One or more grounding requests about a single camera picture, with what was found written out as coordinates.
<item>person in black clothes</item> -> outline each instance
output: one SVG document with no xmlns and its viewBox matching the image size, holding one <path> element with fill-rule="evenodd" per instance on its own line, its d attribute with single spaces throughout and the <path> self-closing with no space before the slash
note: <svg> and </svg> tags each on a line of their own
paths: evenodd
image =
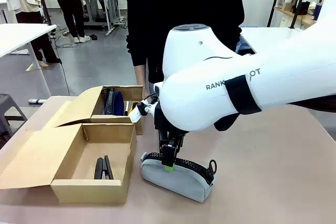
<svg viewBox="0 0 336 224">
<path fill-rule="evenodd" d="M 162 62 L 169 31 L 178 25 L 205 24 L 232 51 L 236 50 L 244 21 L 242 0 L 127 0 L 127 42 L 137 83 L 163 81 Z"/>
</svg>

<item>open cardboard box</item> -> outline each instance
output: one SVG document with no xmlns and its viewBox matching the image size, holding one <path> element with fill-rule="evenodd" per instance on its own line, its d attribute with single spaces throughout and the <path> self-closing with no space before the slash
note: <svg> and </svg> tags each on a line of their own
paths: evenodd
<svg viewBox="0 0 336 224">
<path fill-rule="evenodd" d="M 60 203 L 125 203 L 136 149 L 134 124 L 75 124 L 32 133 L 0 164 L 0 189 L 51 185 Z M 113 180 L 94 179 L 108 155 Z"/>
<path fill-rule="evenodd" d="M 129 101 L 128 112 L 133 102 L 143 99 L 143 86 L 98 86 L 84 91 L 73 101 L 67 102 L 56 113 L 45 128 L 72 125 L 77 123 L 114 123 L 116 118 L 122 123 L 131 123 L 129 116 L 103 115 L 104 88 L 115 88 L 122 93 L 124 102 Z M 142 120 L 135 124 L 137 135 L 142 135 Z"/>
</svg>

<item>green tag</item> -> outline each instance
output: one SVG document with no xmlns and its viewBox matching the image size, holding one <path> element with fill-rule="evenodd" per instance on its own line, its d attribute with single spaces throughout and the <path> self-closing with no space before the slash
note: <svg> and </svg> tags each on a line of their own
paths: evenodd
<svg viewBox="0 0 336 224">
<path fill-rule="evenodd" d="M 168 172 L 173 172 L 175 170 L 175 165 L 173 165 L 173 167 L 164 166 L 164 169 L 167 170 Z"/>
</svg>

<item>black pants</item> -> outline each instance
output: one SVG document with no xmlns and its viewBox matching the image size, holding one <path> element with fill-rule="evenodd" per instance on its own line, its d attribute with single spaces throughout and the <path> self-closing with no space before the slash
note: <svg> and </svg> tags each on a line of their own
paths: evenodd
<svg viewBox="0 0 336 224">
<path fill-rule="evenodd" d="M 73 37 L 84 37 L 84 13 L 82 0 L 57 0 L 64 15 L 65 23 Z"/>
<path fill-rule="evenodd" d="M 30 24 L 39 24 L 39 23 L 42 24 L 43 23 L 40 12 L 31 12 L 31 13 L 20 12 L 16 14 L 16 20 L 18 23 L 30 23 Z M 32 40 L 31 44 L 32 44 L 37 60 L 43 59 L 43 55 L 39 51 L 40 49 L 42 49 L 44 57 L 46 58 L 46 61 L 48 63 L 58 62 L 58 59 L 51 46 L 51 43 L 49 41 L 49 37 L 47 34 L 43 34 L 37 39 Z"/>
</svg>

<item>machine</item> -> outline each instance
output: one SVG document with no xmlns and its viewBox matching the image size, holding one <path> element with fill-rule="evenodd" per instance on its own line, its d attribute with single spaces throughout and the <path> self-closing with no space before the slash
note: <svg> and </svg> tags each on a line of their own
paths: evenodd
<svg viewBox="0 0 336 224">
<path fill-rule="evenodd" d="M 162 165 L 173 167 L 189 131 L 212 124 L 224 131 L 240 114 L 282 104 L 336 112 L 336 37 L 329 34 L 335 29 L 333 18 L 326 18 L 276 48 L 240 56 L 210 27 L 175 27 L 164 50 L 164 81 L 154 85 L 155 99 L 138 104 L 131 120 L 154 116 Z"/>
</svg>

